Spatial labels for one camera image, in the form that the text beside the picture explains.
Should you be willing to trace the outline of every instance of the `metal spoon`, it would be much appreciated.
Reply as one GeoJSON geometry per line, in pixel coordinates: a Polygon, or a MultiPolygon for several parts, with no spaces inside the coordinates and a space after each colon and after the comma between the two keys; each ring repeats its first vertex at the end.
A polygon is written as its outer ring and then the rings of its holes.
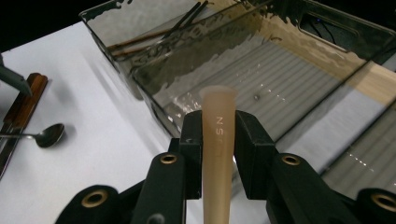
{"type": "Polygon", "coordinates": [[[0,133],[0,137],[5,138],[21,138],[26,137],[30,139],[35,139],[35,142],[39,147],[50,147],[57,143],[59,139],[61,139],[62,134],[64,133],[64,125],[62,123],[57,123],[52,126],[49,126],[43,132],[38,134],[12,134],[12,133],[0,133]]]}

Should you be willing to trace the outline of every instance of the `knife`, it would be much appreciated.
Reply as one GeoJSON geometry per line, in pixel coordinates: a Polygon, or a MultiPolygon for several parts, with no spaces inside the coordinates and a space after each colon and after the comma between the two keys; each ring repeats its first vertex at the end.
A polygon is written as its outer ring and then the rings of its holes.
{"type": "MultiPolygon", "coordinates": [[[[31,76],[33,76],[33,82],[31,85],[33,95],[31,97],[26,95],[23,96],[18,113],[12,120],[12,123],[6,123],[6,125],[10,125],[11,133],[14,134],[20,134],[26,128],[29,119],[32,117],[35,107],[37,106],[37,103],[48,83],[48,78],[46,76],[40,74],[32,74],[31,76]]],[[[0,153],[0,179],[4,175],[18,141],[18,138],[8,139],[0,153]]]]}
{"type": "MultiPolygon", "coordinates": [[[[38,73],[33,73],[26,79],[27,83],[29,84],[29,89],[30,89],[30,86],[32,86],[32,84],[33,84],[33,80],[37,76],[38,76],[38,73]]],[[[7,133],[10,130],[12,120],[14,120],[17,117],[17,114],[21,108],[21,104],[22,104],[24,96],[25,96],[25,94],[23,94],[21,92],[18,94],[18,96],[15,99],[14,103],[12,104],[11,108],[8,110],[8,112],[6,113],[6,115],[3,118],[4,124],[3,124],[3,127],[0,132],[7,133]]]]}

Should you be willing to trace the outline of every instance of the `conical tube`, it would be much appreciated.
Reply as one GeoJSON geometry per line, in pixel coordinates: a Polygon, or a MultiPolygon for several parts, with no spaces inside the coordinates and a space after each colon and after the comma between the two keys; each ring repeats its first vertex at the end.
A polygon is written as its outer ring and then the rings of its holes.
{"type": "Polygon", "coordinates": [[[236,90],[225,86],[209,86],[200,91],[205,224],[229,223],[236,94],[236,90]]]}

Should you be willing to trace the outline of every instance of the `brass screw insert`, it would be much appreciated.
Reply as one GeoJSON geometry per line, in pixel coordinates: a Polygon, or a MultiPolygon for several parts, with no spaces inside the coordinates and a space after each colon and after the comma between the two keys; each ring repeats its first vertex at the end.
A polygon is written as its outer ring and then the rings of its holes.
{"type": "Polygon", "coordinates": [[[175,156],[175,155],[167,154],[167,155],[161,156],[161,162],[163,164],[172,164],[176,161],[177,161],[177,156],[175,156]]]}
{"type": "Polygon", "coordinates": [[[282,157],[282,161],[288,165],[299,165],[300,164],[300,160],[297,157],[290,156],[290,155],[282,157]]]}
{"type": "Polygon", "coordinates": [[[376,203],[376,205],[384,209],[387,209],[390,212],[396,213],[396,200],[394,198],[391,198],[388,195],[380,194],[380,193],[373,194],[371,198],[373,202],[376,203]]]}
{"type": "Polygon", "coordinates": [[[86,208],[93,208],[102,204],[107,200],[108,193],[104,189],[97,189],[87,194],[81,201],[82,206],[86,208]]]}

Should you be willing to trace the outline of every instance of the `transparent plastic container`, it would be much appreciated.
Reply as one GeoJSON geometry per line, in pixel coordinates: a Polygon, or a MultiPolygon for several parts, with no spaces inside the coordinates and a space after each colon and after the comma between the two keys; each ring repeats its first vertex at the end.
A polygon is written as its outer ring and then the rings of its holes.
{"type": "Polygon", "coordinates": [[[159,0],[109,1],[82,11],[79,16],[99,50],[119,73],[119,78],[135,98],[142,100],[132,72],[188,42],[188,39],[180,38],[181,31],[187,30],[186,33],[193,34],[194,39],[253,9],[242,3],[220,12],[205,7],[190,25],[182,23],[164,38],[195,4],[190,0],[168,4],[161,4],[159,0]]]}
{"type": "Polygon", "coordinates": [[[391,30],[319,3],[268,1],[201,35],[185,30],[152,45],[128,78],[171,136],[201,108],[200,89],[223,85],[277,141],[394,45],[391,30]],[[152,57],[157,49],[166,53],[152,57]]]}

